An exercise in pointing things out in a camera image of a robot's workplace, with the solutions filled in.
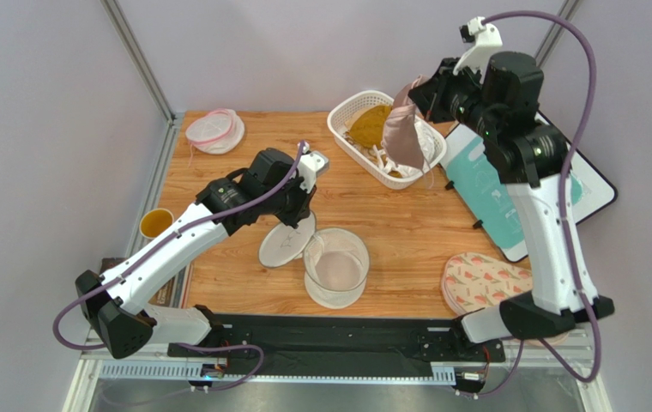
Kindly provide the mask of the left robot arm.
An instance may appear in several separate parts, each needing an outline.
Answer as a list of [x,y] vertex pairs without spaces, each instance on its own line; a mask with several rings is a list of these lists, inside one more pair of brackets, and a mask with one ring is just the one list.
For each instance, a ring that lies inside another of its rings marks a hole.
[[262,216],[296,228],[310,216],[317,178],[328,168],[329,160],[306,146],[296,159],[266,148],[249,167],[207,184],[170,227],[132,257],[101,275],[80,274],[75,288],[81,311],[100,346],[124,359],[148,345],[205,342],[214,320],[204,307],[154,306],[150,299],[206,250]]

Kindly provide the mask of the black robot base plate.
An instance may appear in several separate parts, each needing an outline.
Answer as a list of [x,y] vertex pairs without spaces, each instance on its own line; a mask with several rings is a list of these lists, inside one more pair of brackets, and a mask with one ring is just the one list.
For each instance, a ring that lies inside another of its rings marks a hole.
[[227,356],[227,371],[258,375],[336,378],[428,378],[432,363],[498,364],[506,356],[498,340],[469,346],[450,331],[449,319],[340,318],[217,314],[206,348],[245,344]]

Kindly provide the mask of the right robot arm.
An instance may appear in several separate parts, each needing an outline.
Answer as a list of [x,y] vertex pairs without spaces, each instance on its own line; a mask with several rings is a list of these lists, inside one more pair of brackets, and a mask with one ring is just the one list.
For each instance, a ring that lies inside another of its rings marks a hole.
[[502,51],[490,57],[485,71],[446,58],[408,94],[427,121],[456,121],[482,139],[515,205],[531,263],[530,291],[457,320],[467,342],[553,337],[615,312],[584,263],[571,210],[567,139],[537,117],[543,82],[533,57]]

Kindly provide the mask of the pink satin bra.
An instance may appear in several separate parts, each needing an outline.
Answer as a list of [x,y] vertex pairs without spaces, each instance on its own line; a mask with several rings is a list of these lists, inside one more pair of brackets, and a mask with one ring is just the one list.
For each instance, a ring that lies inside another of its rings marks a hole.
[[400,167],[410,167],[424,178],[428,170],[429,160],[425,157],[414,126],[416,104],[409,97],[409,92],[427,81],[427,77],[419,75],[415,80],[404,86],[393,99],[392,107],[383,125],[382,170],[386,173],[399,172]]

